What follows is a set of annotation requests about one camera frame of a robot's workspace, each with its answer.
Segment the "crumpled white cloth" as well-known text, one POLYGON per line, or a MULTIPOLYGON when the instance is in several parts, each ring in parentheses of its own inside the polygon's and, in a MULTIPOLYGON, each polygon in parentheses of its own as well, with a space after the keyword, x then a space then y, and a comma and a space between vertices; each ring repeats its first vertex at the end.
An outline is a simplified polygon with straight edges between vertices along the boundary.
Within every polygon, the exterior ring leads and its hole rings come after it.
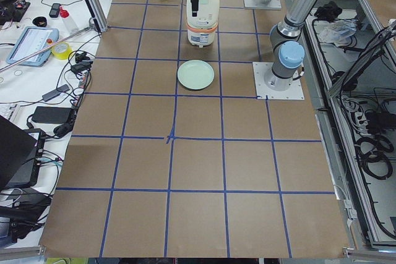
POLYGON ((356 33, 356 24, 349 20, 339 20, 325 26, 318 34, 321 43, 332 43, 335 46, 347 46, 356 33))

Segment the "yellow tape roll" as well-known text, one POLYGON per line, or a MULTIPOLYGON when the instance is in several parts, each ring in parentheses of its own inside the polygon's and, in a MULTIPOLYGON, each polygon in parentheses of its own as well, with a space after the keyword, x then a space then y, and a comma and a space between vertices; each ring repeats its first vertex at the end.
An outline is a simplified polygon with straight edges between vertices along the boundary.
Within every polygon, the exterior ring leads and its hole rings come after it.
POLYGON ((62 42, 52 46, 51 53, 56 59, 66 60, 69 59, 69 56, 72 53, 72 48, 68 43, 62 42))

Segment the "black power brick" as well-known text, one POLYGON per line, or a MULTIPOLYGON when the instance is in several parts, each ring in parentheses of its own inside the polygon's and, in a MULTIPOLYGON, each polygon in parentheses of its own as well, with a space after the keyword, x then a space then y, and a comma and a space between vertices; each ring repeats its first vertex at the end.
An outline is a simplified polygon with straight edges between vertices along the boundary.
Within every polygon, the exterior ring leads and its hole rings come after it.
POLYGON ((71 108, 37 106, 32 121, 40 124, 63 124, 69 120, 71 112, 71 108))

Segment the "black cloth bundle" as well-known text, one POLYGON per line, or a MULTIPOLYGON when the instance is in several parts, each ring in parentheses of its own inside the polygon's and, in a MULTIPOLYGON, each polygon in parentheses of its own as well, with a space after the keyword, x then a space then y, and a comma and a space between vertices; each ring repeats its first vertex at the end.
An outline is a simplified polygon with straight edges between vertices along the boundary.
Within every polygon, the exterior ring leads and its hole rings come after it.
POLYGON ((333 1, 330 1, 327 4, 324 4, 321 7, 318 7, 314 16, 318 20, 325 20, 328 22, 334 22, 338 18, 338 16, 342 13, 342 8, 338 7, 337 4, 333 1))

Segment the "white orange rice cooker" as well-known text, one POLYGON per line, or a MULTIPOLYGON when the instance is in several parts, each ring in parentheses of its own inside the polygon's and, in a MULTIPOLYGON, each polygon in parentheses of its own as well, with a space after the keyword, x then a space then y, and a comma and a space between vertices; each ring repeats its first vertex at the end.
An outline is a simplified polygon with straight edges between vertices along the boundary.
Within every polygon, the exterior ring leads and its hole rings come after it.
POLYGON ((220 0, 199 0, 197 15, 192 15, 191 0, 186 0, 186 24, 189 42, 200 48, 211 45, 218 28, 220 0))

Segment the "black laptop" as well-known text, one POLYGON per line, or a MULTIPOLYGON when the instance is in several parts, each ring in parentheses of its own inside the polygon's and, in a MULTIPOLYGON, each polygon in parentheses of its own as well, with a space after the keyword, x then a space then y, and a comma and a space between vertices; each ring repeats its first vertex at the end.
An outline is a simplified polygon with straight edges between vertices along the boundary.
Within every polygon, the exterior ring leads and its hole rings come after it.
POLYGON ((44 144, 41 129, 23 130, 1 117, 1 190, 37 183, 44 144))

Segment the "red cap spray bottle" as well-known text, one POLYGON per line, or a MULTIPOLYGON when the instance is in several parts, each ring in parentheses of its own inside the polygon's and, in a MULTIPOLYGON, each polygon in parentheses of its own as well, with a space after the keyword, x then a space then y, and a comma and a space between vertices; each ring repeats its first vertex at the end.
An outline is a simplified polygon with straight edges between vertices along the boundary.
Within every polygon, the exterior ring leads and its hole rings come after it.
POLYGON ((74 19, 71 17, 69 12, 65 10, 62 6, 59 7, 59 15, 63 21, 64 26, 70 34, 73 34, 79 30, 74 19))

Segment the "metal rod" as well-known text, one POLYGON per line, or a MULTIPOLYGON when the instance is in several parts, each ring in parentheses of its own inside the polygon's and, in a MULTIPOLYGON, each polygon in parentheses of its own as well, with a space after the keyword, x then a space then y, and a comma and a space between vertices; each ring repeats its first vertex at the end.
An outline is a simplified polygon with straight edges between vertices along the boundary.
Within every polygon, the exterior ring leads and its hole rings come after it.
POLYGON ((1 72, 4 72, 4 71, 6 71, 6 70, 8 70, 8 69, 10 69, 10 68, 12 68, 12 67, 14 67, 14 66, 16 66, 16 65, 19 65, 22 61, 25 61, 25 60, 27 60, 27 59, 33 57, 33 56, 36 56, 36 55, 39 54, 39 53, 45 52, 45 51, 47 51, 48 49, 51 50, 51 47, 54 46, 54 45, 56 45, 56 44, 58 44, 58 43, 65 42, 66 40, 69 40, 69 39, 71 39, 71 38, 73 38, 73 37, 75 37, 75 36, 77 36, 77 35, 80 35, 81 33, 85 33, 85 32, 90 31, 90 30, 92 30, 92 29, 93 29, 93 25, 89 25, 88 27, 85 27, 85 28, 83 28, 83 29, 80 29, 80 30, 78 30, 77 32, 75 32, 75 33, 73 33, 73 34, 70 34, 69 36, 66 36, 66 37, 64 37, 64 38, 58 39, 58 41, 52 42, 50 39, 48 39, 48 40, 47 40, 47 42, 49 43, 49 46, 48 46, 48 47, 43 48, 42 50, 39 50, 39 51, 37 51, 37 52, 35 52, 35 53, 33 53, 33 54, 31 54, 31 55, 25 57, 25 58, 22 58, 21 60, 18 60, 18 61, 16 61, 15 63, 7 64, 6 66, 1 67, 1 72))

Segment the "near blue teach pendant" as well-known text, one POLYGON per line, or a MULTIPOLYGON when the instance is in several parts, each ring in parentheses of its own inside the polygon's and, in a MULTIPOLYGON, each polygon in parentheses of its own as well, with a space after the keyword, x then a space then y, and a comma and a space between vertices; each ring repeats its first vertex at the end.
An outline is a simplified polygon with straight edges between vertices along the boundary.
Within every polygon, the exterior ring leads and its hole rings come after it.
MULTIPOLYGON (((21 36, 17 40, 13 49, 9 53, 6 62, 8 64, 15 63, 22 58, 25 58, 43 48, 49 46, 47 42, 50 39, 52 42, 58 41, 59 30, 57 28, 46 28, 46 27, 25 27, 21 36)), ((22 61, 20 65, 30 67, 41 67, 49 58, 50 50, 39 53, 25 61, 22 61)))

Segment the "near light green plate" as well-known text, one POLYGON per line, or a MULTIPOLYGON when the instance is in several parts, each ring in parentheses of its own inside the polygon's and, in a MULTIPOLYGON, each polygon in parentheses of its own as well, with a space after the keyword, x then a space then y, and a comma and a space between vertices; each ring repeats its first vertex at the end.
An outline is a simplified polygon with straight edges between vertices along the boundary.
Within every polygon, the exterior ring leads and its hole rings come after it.
POLYGON ((214 77, 212 66, 201 60, 186 61, 177 71, 178 82, 190 90, 207 88, 213 82, 214 77))

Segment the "black phone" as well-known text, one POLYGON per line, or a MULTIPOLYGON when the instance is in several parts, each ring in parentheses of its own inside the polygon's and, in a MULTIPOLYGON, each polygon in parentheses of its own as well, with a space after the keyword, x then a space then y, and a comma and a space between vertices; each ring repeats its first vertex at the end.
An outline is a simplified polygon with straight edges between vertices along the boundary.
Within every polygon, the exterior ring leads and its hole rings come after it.
POLYGON ((60 13, 60 8, 61 8, 60 3, 53 3, 49 11, 49 17, 57 18, 60 13))

